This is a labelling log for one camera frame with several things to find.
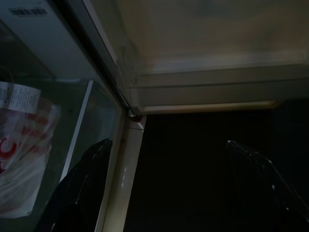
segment white plastic bag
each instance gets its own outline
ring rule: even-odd
[[[0,109],[0,218],[31,213],[59,117],[43,98],[35,115]]]

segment barcode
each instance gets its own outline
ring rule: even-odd
[[[0,101],[4,101],[6,97],[6,89],[0,88]]]
[[[9,8],[9,11],[13,15],[17,16],[42,16],[47,15],[47,11],[43,8],[32,8],[32,9],[25,9],[25,8]]]

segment plastic bag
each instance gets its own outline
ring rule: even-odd
[[[59,117],[43,98],[35,115],[0,109],[0,218],[31,214]]]

